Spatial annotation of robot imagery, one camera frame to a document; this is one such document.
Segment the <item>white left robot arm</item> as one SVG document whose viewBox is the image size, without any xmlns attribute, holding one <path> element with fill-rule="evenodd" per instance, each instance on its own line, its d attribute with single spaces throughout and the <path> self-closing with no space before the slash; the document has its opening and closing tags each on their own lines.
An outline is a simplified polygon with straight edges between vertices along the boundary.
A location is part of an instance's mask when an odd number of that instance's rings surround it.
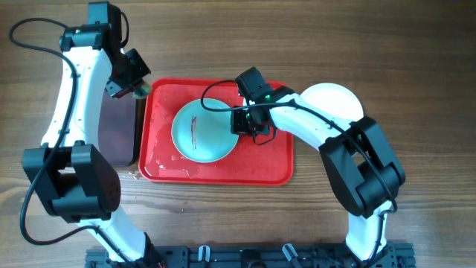
<svg viewBox="0 0 476 268">
<path fill-rule="evenodd" d="M 157 267 L 148 235 L 120 206 L 120 179 L 99 150 L 104 95 L 145 98 L 150 73 L 134 50 L 126 50 L 129 23 L 108 1 L 88 5 L 87 23 L 65 27 L 57 56 L 63 75 L 54 116 L 40 146 L 27 149 L 22 167 L 46 212 L 90 232 L 114 267 Z"/>
</svg>

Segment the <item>white plate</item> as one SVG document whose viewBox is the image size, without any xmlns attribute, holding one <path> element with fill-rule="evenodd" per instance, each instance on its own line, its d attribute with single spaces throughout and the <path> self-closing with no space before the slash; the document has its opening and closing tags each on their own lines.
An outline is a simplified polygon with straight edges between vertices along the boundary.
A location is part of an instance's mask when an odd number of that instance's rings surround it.
<svg viewBox="0 0 476 268">
<path fill-rule="evenodd" d="M 335 83 L 318 83 L 305 89 L 300 96 L 309 104 L 336 118 L 358 121 L 364 117 L 359 99 L 346 87 Z"/>
</svg>

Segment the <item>green yellow sponge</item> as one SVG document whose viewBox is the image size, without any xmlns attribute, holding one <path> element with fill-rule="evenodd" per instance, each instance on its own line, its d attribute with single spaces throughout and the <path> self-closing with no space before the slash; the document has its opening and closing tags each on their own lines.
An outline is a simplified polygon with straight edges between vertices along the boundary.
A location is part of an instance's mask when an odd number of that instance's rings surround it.
<svg viewBox="0 0 476 268">
<path fill-rule="evenodd" d="M 140 86 L 135 87 L 135 91 L 133 92 L 134 99 L 144 99 L 146 98 L 150 92 L 152 91 L 152 87 L 148 83 L 142 83 Z"/>
</svg>

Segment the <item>pale green plate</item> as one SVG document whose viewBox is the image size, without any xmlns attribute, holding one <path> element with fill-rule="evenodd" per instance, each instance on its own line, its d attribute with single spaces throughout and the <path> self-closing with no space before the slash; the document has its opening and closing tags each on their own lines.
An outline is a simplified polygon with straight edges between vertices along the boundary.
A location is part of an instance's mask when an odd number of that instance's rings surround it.
<svg viewBox="0 0 476 268">
<path fill-rule="evenodd" d="M 239 136 L 231 132 L 228 105 L 220 100 L 193 100 L 176 114 L 171 135 L 173 143 L 186 159 L 211 163 L 225 158 L 237 145 Z"/>
</svg>

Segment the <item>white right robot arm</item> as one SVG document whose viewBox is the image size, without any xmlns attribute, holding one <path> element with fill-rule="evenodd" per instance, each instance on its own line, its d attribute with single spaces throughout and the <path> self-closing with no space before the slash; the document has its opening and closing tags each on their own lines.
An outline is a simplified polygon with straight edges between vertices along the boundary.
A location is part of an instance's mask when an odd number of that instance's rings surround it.
<svg viewBox="0 0 476 268">
<path fill-rule="evenodd" d="M 335 83 L 318 83 L 302 93 L 287 86 L 273 89 L 255 67 L 234 82 L 244 101 L 232 112 L 233 132 L 265 135 L 272 128 L 315 148 L 335 197 L 349 214 L 347 248 L 362 264 L 375 262 L 386 245 L 387 216 L 396 213 L 405 183 L 381 127 L 349 89 Z"/>
</svg>

